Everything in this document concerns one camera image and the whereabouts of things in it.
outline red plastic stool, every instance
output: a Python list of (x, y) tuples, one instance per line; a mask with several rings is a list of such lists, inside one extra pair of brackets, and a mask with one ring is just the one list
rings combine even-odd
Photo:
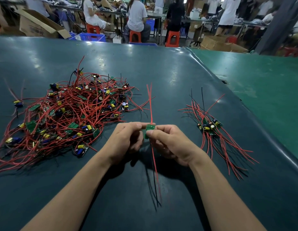
[(99, 26), (92, 26), (87, 23), (87, 32), (88, 33), (93, 33), (94, 34), (94, 29), (97, 32), (97, 34), (100, 34), (100, 27)]
[(130, 30), (130, 42), (133, 42), (132, 41), (133, 35), (138, 35), (138, 42), (137, 43), (142, 42), (142, 36), (141, 36), (140, 32), (135, 32), (135, 31), (132, 31), (132, 30)]
[[(171, 44), (171, 38), (175, 36), (176, 37), (176, 42), (175, 44)], [(168, 33), (168, 38), (167, 38), (167, 42), (165, 44), (165, 47), (179, 47), (179, 39), (180, 39), (180, 32), (172, 32), (169, 31)]]
[(226, 43), (237, 43), (238, 38), (236, 36), (230, 36), (226, 39)]

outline open cardboard box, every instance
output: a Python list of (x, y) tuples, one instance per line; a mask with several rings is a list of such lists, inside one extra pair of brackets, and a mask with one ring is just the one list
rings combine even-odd
[(247, 53), (248, 50), (239, 45), (225, 43), (226, 39), (226, 36), (205, 36), (200, 48), (214, 51)]
[(20, 31), (26, 36), (64, 38), (71, 37), (70, 33), (37, 11), (20, 9)]

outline metal pillar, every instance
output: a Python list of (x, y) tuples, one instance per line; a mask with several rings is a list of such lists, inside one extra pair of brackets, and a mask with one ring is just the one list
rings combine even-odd
[(283, 0), (255, 49), (255, 53), (274, 55), (298, 21), (298, 0)]

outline workbench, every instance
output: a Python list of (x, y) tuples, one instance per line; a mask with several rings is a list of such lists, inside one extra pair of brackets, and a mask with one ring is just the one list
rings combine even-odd
[(298, 58), (191, 50), (298, 158)]

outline wire bundle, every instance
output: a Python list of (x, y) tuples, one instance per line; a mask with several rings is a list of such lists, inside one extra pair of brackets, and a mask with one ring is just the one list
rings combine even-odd
[(198, 121), (197, 127), (202, 132), (202, 144), (201, 149), (205, 148), (207, 145), (207, 154), (210, 153), (211, 159), (213, 158), (213, 149), (226, 161), (228, 167), (228, 175), (230, 175), (230, 169), (235, 174), (236, 178), (240, 180), (243, 179), (240, 173), (245, 174), (244, 171), (247, 169), (238, 167), (234, 163), (234, 156), (237, 156), (236, 153), (239, 153), (243, 158), (252, 164), (254, 162), (259, 163), (252, 157), (250, 157), (247, 152), (252, 152), (248, 150), (242, 149), (235, 140), (225, 131), (222, 127), (223, 124), (220, 123), (216, 118), (208, 113), (208, 111), (223, 97), (222, 95), (213, 105), (208, 108), (207, 111), (200, 107), (200, 105), (192, 98), (192, 104), (187, 105), (188, 108), (179, 109), (181, 110), (188, 110), (183, 113), (191, 113), (195, 116)]
[[(73, 75), (76, 79), (70, 85)], [(124, 122), (123, 112), (143, 111), (148, 102), (140, 106), (133, 102), (135, 87), (122, 78), (83, 73), (79, 65), (71, 78), (50, 84), (47, 95), (40, 98), (18, 99), (9, 88), (16, 99), (16, 116), (0, 143), (0, 172), (32, 166), (71, 148), (74, 155), (82, 157), (105, 125)], [(19, 113), (24, 100), (34, 102)], [(12, 127), (14, 121), (19, 123), (16, 128)]]

